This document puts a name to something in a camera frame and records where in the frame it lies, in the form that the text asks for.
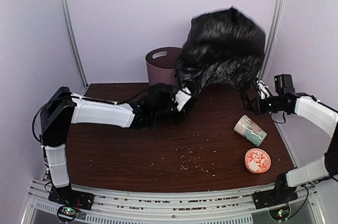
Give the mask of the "mauve plastic trash bin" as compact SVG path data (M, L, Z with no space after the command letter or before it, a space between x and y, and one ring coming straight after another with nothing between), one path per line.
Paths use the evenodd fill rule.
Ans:
M170 46L147 53L145 61L149 84L165 83L177 86L175 65L176 59L181 53L181 48Z

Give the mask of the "floral ceramic mug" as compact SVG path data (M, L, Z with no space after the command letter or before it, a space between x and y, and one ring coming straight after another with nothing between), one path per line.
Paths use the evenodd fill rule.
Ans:
M267 133L247 115L237 121L234 131L255 147L259 147L267 137Z

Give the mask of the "black plastic trash bag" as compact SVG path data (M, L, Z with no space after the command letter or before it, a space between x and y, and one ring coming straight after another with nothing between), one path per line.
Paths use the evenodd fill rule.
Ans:
M179 87L197 96L207 86L228 84L248 108L248 91L265 59L265 41L264 30L234 7L193 17L175 63Z

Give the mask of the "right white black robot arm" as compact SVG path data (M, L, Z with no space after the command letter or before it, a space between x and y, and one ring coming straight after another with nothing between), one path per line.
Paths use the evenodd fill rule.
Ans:
M263 81L256 79L252 85L258 97L249 103L249 110L256 115L278 113L297 115L325 132L331 139L327 151L316 161L303 167L281 173L274 188L257 192L255 200L284 203L295 193L297 187L312 182L335 180L337 176L337 110L322 103L313 95L296 92L292 76L279 74L274 77L276 95L272 95Z

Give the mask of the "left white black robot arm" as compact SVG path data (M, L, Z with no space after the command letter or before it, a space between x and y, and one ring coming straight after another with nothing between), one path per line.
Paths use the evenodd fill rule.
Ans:
M140 94L146 96L137 100ZM40 142L45 151L55 196L65 205L76 200L71 190L65 146L71 124L103 124L131 129L151 129L160 119L182 121L195 102L187 88L156 83L125 101L109 101L72 93L59 88L38 112Z

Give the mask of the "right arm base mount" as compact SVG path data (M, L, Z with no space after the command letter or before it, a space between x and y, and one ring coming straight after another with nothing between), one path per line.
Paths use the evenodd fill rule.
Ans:
M273 190L256 191L253 202L257 210L268 209L269 216L275 221L286 221L291 216L290 203L298 199L296 192L292 192L285 198L273 195Z

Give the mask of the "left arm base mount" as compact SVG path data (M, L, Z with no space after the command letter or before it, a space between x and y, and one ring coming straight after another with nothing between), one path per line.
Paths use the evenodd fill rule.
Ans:
M83 210L91 210L94 194L72 189L71 185L56 188L51 187L48 200L58 203L57 218L64 223L70 223L83 214Z

